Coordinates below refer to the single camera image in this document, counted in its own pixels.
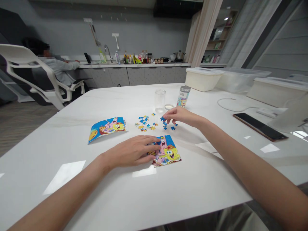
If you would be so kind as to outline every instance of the spongebob puzzle picture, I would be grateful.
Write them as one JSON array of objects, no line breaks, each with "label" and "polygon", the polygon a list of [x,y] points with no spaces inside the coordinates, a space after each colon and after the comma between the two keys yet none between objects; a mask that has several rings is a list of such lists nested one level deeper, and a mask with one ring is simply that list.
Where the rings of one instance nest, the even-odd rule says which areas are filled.
[{"label": "spongebob puzzle picture", "polygon": [[119,131],[126,131],[125,120],[122,117],[100,121],[91,127],[88,144],[101,136]]},{"label": "spongebob puzzle picture", "polygon": [[156,158],[153,160],[154,167],[164,166],[182,160],[170,135],[158,136],[157,138],[160,141],[153,144],[159,145],[160,149],[148,153],[149,155],[154,155]]}]

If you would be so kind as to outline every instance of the range hood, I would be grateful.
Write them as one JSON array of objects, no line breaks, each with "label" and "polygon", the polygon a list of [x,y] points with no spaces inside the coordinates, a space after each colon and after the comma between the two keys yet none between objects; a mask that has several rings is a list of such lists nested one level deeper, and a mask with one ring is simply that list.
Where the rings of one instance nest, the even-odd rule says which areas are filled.
[{"label": "range hood", "polygon": [[153,15],[161,18],[191,19],[202,6],[203,0],[156,0]]}]

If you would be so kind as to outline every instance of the wooden floor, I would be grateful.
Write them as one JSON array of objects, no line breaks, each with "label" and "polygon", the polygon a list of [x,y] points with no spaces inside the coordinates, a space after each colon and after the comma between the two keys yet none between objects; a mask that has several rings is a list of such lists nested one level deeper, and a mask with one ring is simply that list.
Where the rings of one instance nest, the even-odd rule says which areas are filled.
[{"label": "wooden floor", "polygon": [[0,157],[41,126],[58,110],[36,102],[12,102],[0,106]]}]

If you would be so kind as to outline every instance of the patrick star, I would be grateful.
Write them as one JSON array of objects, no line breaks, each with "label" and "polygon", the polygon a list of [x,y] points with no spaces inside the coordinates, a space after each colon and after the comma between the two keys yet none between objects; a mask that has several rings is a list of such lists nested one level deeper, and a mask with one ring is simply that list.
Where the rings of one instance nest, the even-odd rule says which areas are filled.
[{"label": "patrick star", "polygon": [[106,128],[105,128],[103,131],[104,131],[104,132],[107,132],[107,133],[111,132],[112,129],[113,129],[113,125],[116,124],[117,121],[118,121],[118,117],[114,118],[113,121],[112,121],[111,123],[108,122],[108,123],[105,125]]},{"label": "patrick star", "polygon": [[156,157],[156,160],[158,163],[161,164],[161,162],[164,162],[165,161],[165,157],[162,157],[160,158],[160,156],[164,156],[165,155],[165,151],[164,149],[167,148],[167,142],[166,142],[166,137],[165,136],[162,136],[160,138],[160,150],[156,150],[155,153],[155,157]]}]

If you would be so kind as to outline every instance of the storage box lid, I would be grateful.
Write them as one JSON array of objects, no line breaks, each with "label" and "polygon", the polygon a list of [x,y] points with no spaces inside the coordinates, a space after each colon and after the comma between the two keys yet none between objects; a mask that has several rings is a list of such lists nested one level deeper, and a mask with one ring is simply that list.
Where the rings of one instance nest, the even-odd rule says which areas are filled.
[{"label": "storage box lid", "polygon": [[308,91],[308,83],[295,80],[281,79],[276,77],[255,78],[255,81],[273,84],[276,86]]},{"label": "storage box lid", "polygon": [[251,70],[251,69],[245,69],[245,68],[234,68],[234,67],[224,67],[219,68],[219,70],[225,71],[225,72],[234,72],[236,74],[240,74],[243,77],[251,77],[251,76],[268,76],[271,74],[271,72],[268,71],[259,71],[259,70]]},{"label": "storage box lid", "polygon": [[186,68],[186,72],[193,72],[203,75],[222,75],[224,73],[224,71],[221,70],[202,68],[202,67]]}]

